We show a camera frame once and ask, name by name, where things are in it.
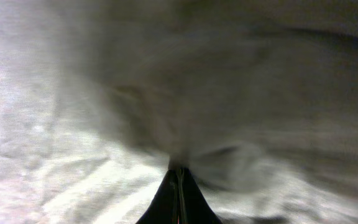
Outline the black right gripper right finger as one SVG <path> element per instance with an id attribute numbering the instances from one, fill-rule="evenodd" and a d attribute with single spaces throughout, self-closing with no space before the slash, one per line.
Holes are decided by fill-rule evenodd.
<path id="1" fill-rule="evenodd" d="M 222 224 L 187 168 L 178 170 L 180 224 Z"/>

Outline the grey shorts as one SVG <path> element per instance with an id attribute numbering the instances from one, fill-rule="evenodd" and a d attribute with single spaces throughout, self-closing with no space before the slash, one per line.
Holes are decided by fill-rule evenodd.
<path id="1" fill-rule="evenodd" d="M 0 223 L 358 223 L 358 1 L 0 1 Z"/>

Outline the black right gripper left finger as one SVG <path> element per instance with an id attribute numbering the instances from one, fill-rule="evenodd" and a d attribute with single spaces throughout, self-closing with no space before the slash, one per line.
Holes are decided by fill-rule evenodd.
<path id="1" fill-rule="evenodd" d="M 136 224 L 178 224 L 178 179 L 168 170 L 148 209 Z"/>

